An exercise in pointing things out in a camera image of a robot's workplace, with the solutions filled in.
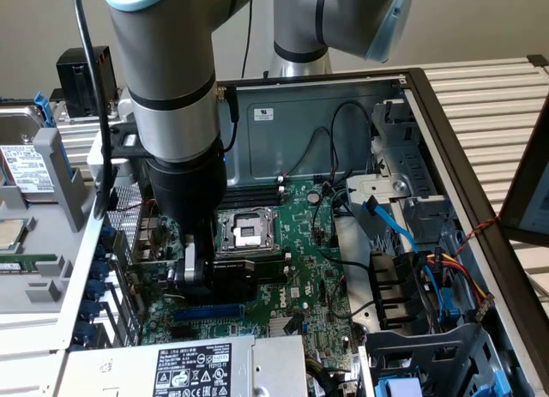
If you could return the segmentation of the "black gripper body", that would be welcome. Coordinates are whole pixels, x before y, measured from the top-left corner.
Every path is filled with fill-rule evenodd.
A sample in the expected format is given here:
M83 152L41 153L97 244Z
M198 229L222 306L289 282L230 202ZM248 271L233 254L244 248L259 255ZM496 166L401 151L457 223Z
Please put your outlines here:
M148 175L160 211L175 220L182 242L192 236L202 260L214 258L214 220L227 187L223 144L216 140L195 159L148 159Z

